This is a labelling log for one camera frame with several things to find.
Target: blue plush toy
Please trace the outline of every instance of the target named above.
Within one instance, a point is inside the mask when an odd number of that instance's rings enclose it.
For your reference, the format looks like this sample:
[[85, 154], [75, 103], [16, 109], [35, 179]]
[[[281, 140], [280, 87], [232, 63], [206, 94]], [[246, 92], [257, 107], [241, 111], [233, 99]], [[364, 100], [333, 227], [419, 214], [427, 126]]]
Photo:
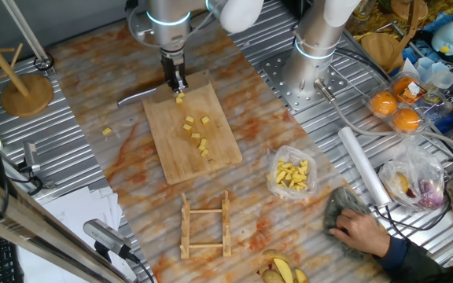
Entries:
[[435, 51], [453, 55], [453, 22], [445, 24], [434, 34], [431, 45]]

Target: stack of paper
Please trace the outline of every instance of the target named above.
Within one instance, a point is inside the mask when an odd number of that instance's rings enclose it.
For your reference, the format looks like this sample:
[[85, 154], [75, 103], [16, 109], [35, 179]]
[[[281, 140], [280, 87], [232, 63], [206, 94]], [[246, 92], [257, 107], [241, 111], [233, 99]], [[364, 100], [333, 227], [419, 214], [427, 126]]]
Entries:
[[[118, 195], [113, 193], [111, 188], [98, 189], [92, 193], [87, 187], [78, 189], [44, 204], [43, 207], [92, 248], [95, 240], [83, 232], [83, 224], [91, 219], [99, 219], [114, 230], [118, 230], [122, 217]], [[18, 254], [20, 265], [24, 270], [24, 281], [27, 283], [85, 282], [23, 248], [18, 248]], [[135, 274], [125, 260], [112, 252], [109, 252], [109, 257], [113, 266], [132, 281], [135, 280]]]

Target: round wooden base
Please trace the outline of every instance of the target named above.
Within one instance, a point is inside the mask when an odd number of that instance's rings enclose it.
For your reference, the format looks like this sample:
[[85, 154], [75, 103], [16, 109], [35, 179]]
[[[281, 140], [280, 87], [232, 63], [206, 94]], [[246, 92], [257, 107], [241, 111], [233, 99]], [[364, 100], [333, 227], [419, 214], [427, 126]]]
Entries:
[[[405, 0], [391, 0], [392, 11], [403, 20], [408, 20], [410, 15], [410, 3]], [[428, 6], [424, 1], [421, 1], [421, 8], [418, 20], [424, 19], [428, 15]]]
[[42, 75], [21, 75], [20, 80], [29, 90], [29, 96], [22, 95], [10, 82], [1, 93], [1, 105], [12, 116], [29, 117], [40, 113], [52, 101], [53, 87]]
[[[385, 70], [389, 70], [389, 59], [392, 53], [400, 45], [394, 38], [385, 34], [369, 34], [361, 39], [361, 46], [370, 56]], [[400, 55], [394, 61], [395, 68], [403, 65], [403, 57]]]

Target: metal table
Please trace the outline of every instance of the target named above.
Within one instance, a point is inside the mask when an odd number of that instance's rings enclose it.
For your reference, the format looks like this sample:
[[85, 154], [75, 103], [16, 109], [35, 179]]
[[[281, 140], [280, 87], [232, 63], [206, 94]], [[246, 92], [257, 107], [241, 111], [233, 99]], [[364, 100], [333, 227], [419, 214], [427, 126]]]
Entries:
[[[292, 27], [295, 24], [296, 20], [284, 6], [279, 1], [272, 0], [265, 2], [262, 14], [255, 26], [231, 36], [269, 86], [271, 82], [263, 73], [260, 63], [291, 49]], [[344, 34], [339, 46], [361, 52], [357, 42], [348, 33]], [[354, 61], [337, 54], [333, 57], [332, 65], [337, 73], [344, 76], [348, 82], [348, 87], [336, 94], [339, 105], [347, 117], [356, 125], [366, 129], [388, 129], [387, 125], [372, 116], [361, 102], [363, 92], [377, 84], [372, 73]], [[19, 75], [36, 72], [32, 60], [20, 62], [16, 71]], [[42, 201], [59, 197], [83, 186], [98, 189], [108, 185], [64, 99], [57, 80], [54, 77], [51, 77], [50, 80], [55, 90], [55, 96], [50, 106], [39, 115], [19, 119], [9, 116], [0, 105], [0, 138], [5, 146], [3, 151], [13, 162], [19, 163], [24, 157], [21, 142], [35, 141], [42, 161], [42, 170], [38, 176], [42, 179], [53, 179], [56, 182], [55, 190], [46, 191], [37, 196], [37, 199]], [[7, 79], [0, 82], [0, 93], [7, 82]], [[277, 91], [274, 93], [283, 101], [285, 100], [283, 95]], [[322, 99], [299, 111], [292, 110], [291, 113], [349, 184], [371, 206], [369, 193], [366, 191], [359, 172], [337, 136], [337, 131], [344, 124], [339, 120], [331, 105]], [[380, 167], [389, 160], [392, 151], [400, 142], [397, 137], [358, 136], [358, 139], [374, 167]], [[450, 157], [445, 153], [446, 150], [441, 148], [440, 143], [419, 138], [418, 144], [437, 156], [445, 167], [451, 165], [451, 162], [448, 161]], [[440, 211], [435, 211], [425, 215], [410, 216], [397, 205], [392, 205], [390, 208], [394, 219], [420, 226], [433, 221], [440, 213]], [[396, 235], [387, 222], [382, 221], [382, 224], [391, 234]], [[122, 220], [120, 231], [131, 238], [136, 254], [142, 256], [134, 234], [125, 219]], [[433, 258], [440, 263], [447, 262], [453, 256], [453, 213], [448, 213], [444, 220], [430, 231], [412, 232], [402, 229], [402, 232], [409, 236], [414, 243], [428, 249]], [[133, 266], [133, 268], [141, 278], [145, 277], [140, 268], [137, 266]]]

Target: marble countertop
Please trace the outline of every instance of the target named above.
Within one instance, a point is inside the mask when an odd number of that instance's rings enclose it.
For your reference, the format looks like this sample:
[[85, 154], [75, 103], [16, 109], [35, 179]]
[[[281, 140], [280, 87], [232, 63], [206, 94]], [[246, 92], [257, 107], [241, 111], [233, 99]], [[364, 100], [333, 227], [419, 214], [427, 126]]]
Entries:
[[[330, 191], [348, 183], [223, 30], [212, 25], [188, 41], [186, 71], [209, 69], [243, 161], [173, 186], [165, 182], [142, 106], [116, 105], [164, 82], [160, 51], [141, 46], [120, 22], [49, 52], [64, 96], [160, 283], [261, 281], [266, 248], [287, 253], [310, 281], [387, 281], [371, 258], [337, 260], [340, 245], [322, 232], [322, 217]], [[106, 127], [109, 136], [102, 134]], [[285, 202], [267, 189], [267, 153], [282, 145], [315, 158], [318, 197]], [[220, 208], [226, 190], [232, 256], [223, 258], [221, 248], [195, 249], [181, 260], [181, 193], [192, 209]], [[221, 242], [221, 228], [220, 215], [193, 215], [190, 242]]]

